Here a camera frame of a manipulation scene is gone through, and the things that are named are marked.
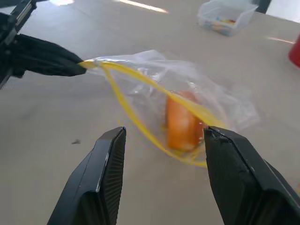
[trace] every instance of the clear plastic container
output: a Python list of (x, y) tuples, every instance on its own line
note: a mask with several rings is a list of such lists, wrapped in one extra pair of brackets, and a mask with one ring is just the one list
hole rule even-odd
[(201, 5), (198, 22), (204, 28), (232, 36), (248, 25), (257, 7), (245, 0), (211, 0)]

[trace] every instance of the wrinkled plastic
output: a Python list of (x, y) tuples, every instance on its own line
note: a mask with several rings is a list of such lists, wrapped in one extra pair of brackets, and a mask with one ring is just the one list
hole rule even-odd
[[(190, 90), (197, 101), (224, 124), (223, 128), (239, 131), (258, 119), (249, 98), (242, 97), (243, 95), (236, 90), (226, 89), (216, 84), (199, 73), (195, 65), (190, 62), (167, 60), (155, 50), (134, 55), (99, 57), (92, 61), (95, 65), (100, 65), (101, 62), (124, 65), (139, 71), (142, 76), (150, 78), (172, 92)], [(90, 72), (106, 76), (101, 66), (90, 69)], [(115, 70), (109, 72), (139, 120), (168, 149), (164, 129), (166, 94), (127, 74)]]

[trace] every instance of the clear plastic bag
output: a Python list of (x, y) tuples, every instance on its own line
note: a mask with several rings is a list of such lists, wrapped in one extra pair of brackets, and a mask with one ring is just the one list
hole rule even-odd
[[(185, 162), (206, 167), (203, 141), (192, 151), (170, 149), (166, 142), (167, 99), (185, 107), (207, 126), (238, 131), (257, 121), (256, 110), (247, 97), (241, 97), (197, 72), (194, 64), (166, 60), (155, 50), (134, 55), (99, 57), (82, 65), (91, 73), (103, 75), (131, 121), (159, 149)], [(189, 91), (191, 101), (180, 96)]]

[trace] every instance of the table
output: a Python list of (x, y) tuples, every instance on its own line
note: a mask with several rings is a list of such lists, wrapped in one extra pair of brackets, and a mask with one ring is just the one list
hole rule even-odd
[[(261, 120), (240, 133), (297, 186), (300, 71), (287, 54), (300, 25), (255, 13), (248, 27), (225, 37), (198, 27), (201, 1), (139, 2), (168, 13), (110, 0), (60, 7), (41, 2), (22, 33), (83, 59), (156, 49), (196, 63), (218, 83), (249, 89)], [(97, 75), (27, 73), (9, 80), (0, 107), (0, 223), (6, 225), (46, 224), (69, 175), (97, 138), (127, 120)], [(118, 225), (223, 223), (206, 170), (169, 158), (133, 127), (127, 136)], [(80, 144), (72, 144), (76, 139)]]

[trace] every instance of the red object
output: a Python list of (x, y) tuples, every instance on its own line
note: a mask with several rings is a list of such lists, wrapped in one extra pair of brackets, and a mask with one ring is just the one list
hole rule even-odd
[(289, 58), (296, 66), (300, 67), (300, 36), (293, 45), (289, 53)]

